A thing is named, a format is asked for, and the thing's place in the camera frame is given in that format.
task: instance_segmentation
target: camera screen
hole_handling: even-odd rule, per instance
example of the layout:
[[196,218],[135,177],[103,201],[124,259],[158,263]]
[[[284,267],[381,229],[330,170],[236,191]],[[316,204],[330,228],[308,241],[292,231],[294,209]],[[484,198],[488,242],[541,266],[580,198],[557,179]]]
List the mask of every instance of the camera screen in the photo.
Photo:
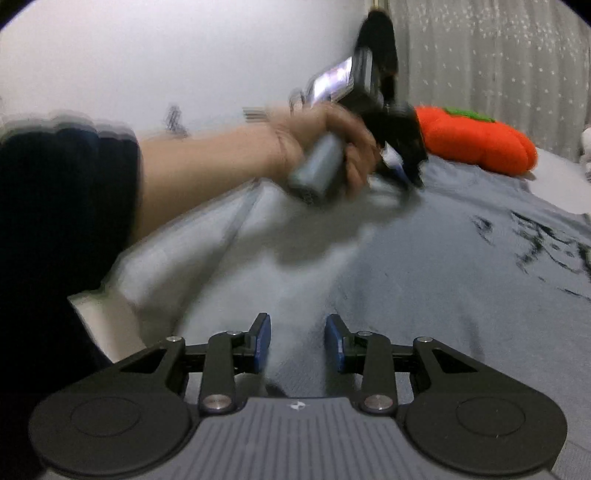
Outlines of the camera screen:
[[343,63],[340,63],[328,72],[320,75],[313,86],[313,100],[312,103],[321,100],[328,100],[335,93],[344,89],[349,83],[349,76],[351,75],[351,67],[353,64],[353,57],[349,57]]

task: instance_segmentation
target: pumpkin plush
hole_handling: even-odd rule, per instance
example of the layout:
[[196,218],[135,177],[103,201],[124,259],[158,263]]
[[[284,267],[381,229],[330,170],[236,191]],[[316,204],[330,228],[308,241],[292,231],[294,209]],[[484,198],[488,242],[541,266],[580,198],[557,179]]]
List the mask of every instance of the pumpkin plush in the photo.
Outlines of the pumpkin plush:
[[446,160],[510,176],[535,167],[538,152],[523,133],[475,112],[417,107],[425,146]]

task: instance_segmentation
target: circular pad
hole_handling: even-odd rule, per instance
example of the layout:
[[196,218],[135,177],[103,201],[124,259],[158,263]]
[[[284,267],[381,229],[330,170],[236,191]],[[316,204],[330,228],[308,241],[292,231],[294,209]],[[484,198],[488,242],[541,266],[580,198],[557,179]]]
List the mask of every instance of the circular pad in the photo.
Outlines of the circular pad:
[[133,428],[141,410],[126,398],[106,397],[89,400],[76,407],[72,424],[91,437],[114,437]]
[[509,435],[523,425],[525,415],[515,404],[501,398],[471,398],[456,410],[457,419],[468,431],[487,437]]
[[172,392],[63,391],[34,410],[29,437],[51,468],[73,477],[133,476],[176,453],[191,431],[187,405]]
[[427,390],[410,404],[404,423],[425,455],[480,476],[550,469],[566,440],[558,405],[530,389],[482,396]]

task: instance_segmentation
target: forearm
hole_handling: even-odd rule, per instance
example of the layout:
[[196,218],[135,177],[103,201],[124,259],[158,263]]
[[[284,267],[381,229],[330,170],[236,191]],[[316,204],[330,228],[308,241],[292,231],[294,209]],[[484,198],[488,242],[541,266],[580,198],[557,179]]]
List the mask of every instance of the forearm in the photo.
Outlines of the forearm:
[[142,179],[132,241],[243,183],[272,175],[281,156],[267,124],[204,139],[140,142]]

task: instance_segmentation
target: metal pivot screw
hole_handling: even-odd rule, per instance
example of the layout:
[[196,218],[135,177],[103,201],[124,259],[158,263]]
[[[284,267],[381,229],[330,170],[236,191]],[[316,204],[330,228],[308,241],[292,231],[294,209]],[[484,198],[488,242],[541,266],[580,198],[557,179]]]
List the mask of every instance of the metal pivot screw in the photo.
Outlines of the metal pivot screw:
[[387,395],[370,395],[367,397],[363,404],[368,410],[382,411],[389,409],[394,405],[394,401]]
[[223,410],[232,404],[232,399],[227,395],[214,394],[208,395],[202,401],[202,406],[208,410]]

